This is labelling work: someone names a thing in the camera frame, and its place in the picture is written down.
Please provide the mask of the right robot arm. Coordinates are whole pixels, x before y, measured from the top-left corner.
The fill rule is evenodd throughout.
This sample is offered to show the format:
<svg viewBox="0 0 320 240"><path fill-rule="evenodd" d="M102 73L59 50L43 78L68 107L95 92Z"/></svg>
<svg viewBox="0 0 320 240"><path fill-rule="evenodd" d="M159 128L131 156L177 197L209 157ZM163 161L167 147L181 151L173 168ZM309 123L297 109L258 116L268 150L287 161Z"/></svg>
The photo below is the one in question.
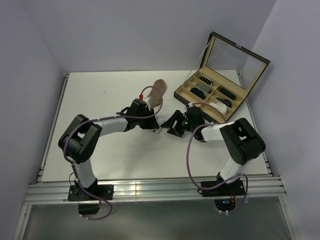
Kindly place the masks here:
<svg viewBox="0 0 320 240"><path fill-rule="evenodd" d="M244 175L243 170L246 166L266 150L264 140L246 118L220 124L205 123L201 109L194 105L187 106L185 113L176 110L160 127L167 129L168 134L176 137L182 137L185 132L191 133L187 145L186 167L193 184L196 182L191 175L189 164L192 140L196 139L201 143L211 141L225 143L229 160L218 173L216 183L216 189L222 195L227 195L233 190L233 182Z"/></svg>

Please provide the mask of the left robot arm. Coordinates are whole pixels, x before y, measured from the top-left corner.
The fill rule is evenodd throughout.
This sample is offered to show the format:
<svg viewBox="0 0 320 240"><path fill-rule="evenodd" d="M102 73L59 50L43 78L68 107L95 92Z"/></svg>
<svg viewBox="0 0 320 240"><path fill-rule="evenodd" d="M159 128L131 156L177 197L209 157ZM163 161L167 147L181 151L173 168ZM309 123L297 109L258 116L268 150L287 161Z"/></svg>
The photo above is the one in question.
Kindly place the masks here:
<svg viewBox="0 0 320 240"><path fill-rule="evenodd" d="M86 200L101 196L98 180L93 173L91 156L100 137L128 132L135 127L143 130L160 128L154 112L152 97L134 99L129 107L115 116L89 119L78 114L58 141L65 159L71 163L79 194Z"/></svg>

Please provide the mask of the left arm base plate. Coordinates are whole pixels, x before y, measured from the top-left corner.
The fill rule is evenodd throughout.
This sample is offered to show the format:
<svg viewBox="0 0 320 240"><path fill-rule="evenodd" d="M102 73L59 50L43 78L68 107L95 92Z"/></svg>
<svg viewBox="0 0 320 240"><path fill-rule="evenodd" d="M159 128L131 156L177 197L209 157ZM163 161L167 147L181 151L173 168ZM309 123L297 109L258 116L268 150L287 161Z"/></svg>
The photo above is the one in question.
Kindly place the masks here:
<svg viewBox="0 0 320 240"><path fill-rule="evenodd" d="M69 188L67 200L69 202L97 201L99 199L112 200L114 193L114 185L103 184L96 185L84 192L78 185L72 185Z"/></svg>

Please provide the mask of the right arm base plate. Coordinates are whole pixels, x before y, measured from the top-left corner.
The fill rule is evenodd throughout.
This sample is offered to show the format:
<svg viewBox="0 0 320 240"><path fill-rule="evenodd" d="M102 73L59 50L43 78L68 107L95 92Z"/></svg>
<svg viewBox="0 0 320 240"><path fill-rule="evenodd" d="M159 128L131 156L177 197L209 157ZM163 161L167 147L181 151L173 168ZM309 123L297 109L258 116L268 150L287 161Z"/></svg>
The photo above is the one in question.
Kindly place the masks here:
<svg viewBox="0 0 320 240"><path fill-rule="evenodd" d="M245 187L243 181L238 179L232 183L225 183L212 190L198 189L197 192L203 197L243 196L245 194Z"/></svg>

